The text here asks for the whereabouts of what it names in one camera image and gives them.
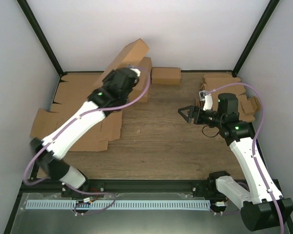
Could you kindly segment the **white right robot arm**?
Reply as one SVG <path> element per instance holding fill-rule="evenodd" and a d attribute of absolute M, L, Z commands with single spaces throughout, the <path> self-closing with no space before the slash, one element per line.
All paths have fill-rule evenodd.
<path fill-rule="evenodd" d="M 205 95 L 204 106 L 187 106 L 178 113 L 188 123 L 217 128 L 237 158 L 248 188 L 238 184 L 228 173 L 216 172 L 207 184 L 212 196 L 225 195 L 239 210 L 249 231 L 280 227 L 293 211 L 293 201 L 284 198 L 265 167 L 256 146 L 255 136 L 245 121 L 239 119 L 238 98 L 235 94 L 218 95 L 218 109 L 212 109 L 210 94 Z"/>

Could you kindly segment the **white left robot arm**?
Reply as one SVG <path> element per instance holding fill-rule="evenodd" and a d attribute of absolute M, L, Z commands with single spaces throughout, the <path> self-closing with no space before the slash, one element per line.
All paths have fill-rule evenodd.
<path fill-rule="evenodd" d="M 86 176 L 68 165 L 64 156 L 89 129 L 127 103 L 129 94 L 139 82 L 140 70 L 133 67 L 112 70 L 101 87 L 95 89 L 81 108 L 62 126 L 42 140 L 30 142 L 35 162 L 52 180 L 57 180 L 80 197 L 86 196 L 90 185 Z"/>

